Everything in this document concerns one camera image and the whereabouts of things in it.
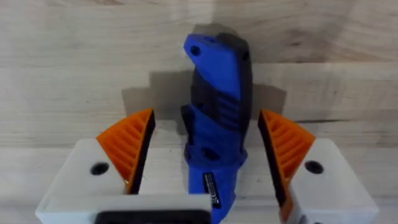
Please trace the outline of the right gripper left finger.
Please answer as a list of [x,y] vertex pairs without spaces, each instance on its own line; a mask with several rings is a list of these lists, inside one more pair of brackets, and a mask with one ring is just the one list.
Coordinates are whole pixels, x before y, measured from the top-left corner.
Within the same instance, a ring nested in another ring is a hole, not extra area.
[[36,209],[49,213],[97,212],[127,207],[139,193],[154,110],[138,111],[95,138],[80,139]]

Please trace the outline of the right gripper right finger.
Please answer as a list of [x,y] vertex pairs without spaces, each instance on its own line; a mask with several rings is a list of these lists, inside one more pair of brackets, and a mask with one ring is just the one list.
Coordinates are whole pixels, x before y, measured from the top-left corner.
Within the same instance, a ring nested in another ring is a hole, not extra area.
[[264,143],[281,223],[371,223],[379,209],[342,155],[327,138],[261,110]]

